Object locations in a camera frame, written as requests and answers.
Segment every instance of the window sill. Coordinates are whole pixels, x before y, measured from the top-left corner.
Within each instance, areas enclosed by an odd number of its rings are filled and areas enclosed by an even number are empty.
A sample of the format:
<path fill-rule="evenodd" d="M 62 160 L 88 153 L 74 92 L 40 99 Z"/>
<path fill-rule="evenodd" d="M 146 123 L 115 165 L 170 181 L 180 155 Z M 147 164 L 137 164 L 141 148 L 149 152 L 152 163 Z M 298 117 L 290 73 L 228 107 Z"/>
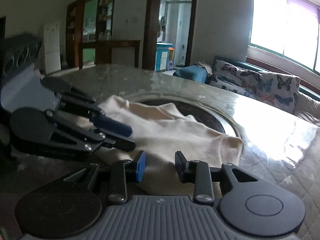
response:
<path fill-rule="evenodd" d="M 260 60 L 284 71 L 292 73 L 293 75 L 299 76 L 303 80 L 320 89 L 320 76 L 318 76 L 311 70 L 308 70 L 300 66 L 299 64 L 292 62 L 289 59 L 250 45 L 248 46 L 247 57 Z"/>

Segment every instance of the doorway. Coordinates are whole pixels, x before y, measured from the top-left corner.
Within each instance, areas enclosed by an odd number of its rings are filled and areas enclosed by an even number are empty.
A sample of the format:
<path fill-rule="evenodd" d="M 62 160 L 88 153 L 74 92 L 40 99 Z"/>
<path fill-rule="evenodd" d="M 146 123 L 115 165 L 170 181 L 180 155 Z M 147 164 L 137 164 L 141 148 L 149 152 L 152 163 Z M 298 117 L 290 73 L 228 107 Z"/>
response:
<path fill-rule="evenodd" d="M 142 68 L 165 71 L 189 66 L 196 0 L 148 0 Z"/>

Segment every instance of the window frame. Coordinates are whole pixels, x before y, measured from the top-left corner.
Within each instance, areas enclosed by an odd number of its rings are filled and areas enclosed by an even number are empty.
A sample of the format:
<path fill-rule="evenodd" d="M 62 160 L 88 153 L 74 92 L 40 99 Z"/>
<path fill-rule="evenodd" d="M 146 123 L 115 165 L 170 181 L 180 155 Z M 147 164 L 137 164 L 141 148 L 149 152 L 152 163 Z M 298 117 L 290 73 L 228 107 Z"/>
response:
<path fill-rule="evenodd" d="M 312 71 L 313 73 L 317 74 L 320 76 L 320 72 L 316 71 L 316 63 L 317 63 L 317 58 L 318 58 L 318 49 L 319 49 L 319 38 L 320 38 L 320 8 L 319 6 L 317 6 L 316 4 L 312 3 L 311 1 L 309 0 L 303 0 L 303 1 L 306 1 L 308 3 L 310 3 L 311 5 L 313 5 L 314 7 L 317 8 L 318 10 L 318 38 L 317 38 L 317 47 L 316 47 L 316 57 L 315 57 L 315 60 L 314 60 L 314 64 L 313 64 L 313 68 L 309 68 L 305 65 L 303 65 L 302 63 L 292 59 L 292 58 L 289 58 L 287 56 L 285 56 L 284 54 L 281 54 L 281 53 L 278 53 L 276 51 L 273 51 L 271 49 L 267 49 L 265 47 L 262 47 L 262 46 L 259 46 L 257 44 L 254 44 L 254 43 L 251 43 L 251 35 L 252 35 L 252 28 L 253 28 L 253 14 L 254 14 L 254 0 L 252 0 L 252 3 L 253 3 L 253 10 L 252 10 L 252 17 L 251 17 L 251 31 L 250 31 L 250 37 L 249 37 L 249 46 L 252 46 L 252 47 L 256 47 L 258 49 L 262 49 L 264 51 L 267 51 L 267 52 L 270 52 L 270 53 L 273 53 L 273 54 L 276 54 L 277 56 L 280 56 L 282 58 L 285 58 L 287 60 L 290 60 L 292 62 L 294 62 L 295 64 L 309 70 L 309 71 Z"/>

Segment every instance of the towel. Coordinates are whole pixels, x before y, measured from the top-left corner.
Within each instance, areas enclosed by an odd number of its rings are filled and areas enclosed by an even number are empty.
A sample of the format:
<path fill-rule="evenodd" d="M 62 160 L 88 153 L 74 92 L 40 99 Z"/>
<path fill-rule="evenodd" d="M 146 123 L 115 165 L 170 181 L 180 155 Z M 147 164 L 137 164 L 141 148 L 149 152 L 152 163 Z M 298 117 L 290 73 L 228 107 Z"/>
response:
<path fill-rule="evenodd" d="M 118 160 L 133 160 L 140 150 L 146 151 L 147 166 L 137 186 L 149 194 L 193 195 L 194 185 L 179 181 L 174 165 L 176 151 L 182 151 L 187 160 L 205 161 L 210 167 L 239 162 L 240 138 L 210 129 L 192 115 L 182 115 L 173 103 L 146 106 L 111 96 L 99 107 L 106 116 L 132 127 L 136 149 L 127 153 L 103 147 L 96 155 L 111 165 Z"/>

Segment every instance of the window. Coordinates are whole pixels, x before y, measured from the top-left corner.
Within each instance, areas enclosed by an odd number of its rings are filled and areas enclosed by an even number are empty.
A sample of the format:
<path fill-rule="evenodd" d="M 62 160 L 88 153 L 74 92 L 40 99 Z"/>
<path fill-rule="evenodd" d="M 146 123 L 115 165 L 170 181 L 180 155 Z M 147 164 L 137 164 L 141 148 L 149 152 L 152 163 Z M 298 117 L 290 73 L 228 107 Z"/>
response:
<path fill-rule="evenodd" d="M 254 0 L 250 45 L 320 72 L 319 10 L 306 0 Z"/>

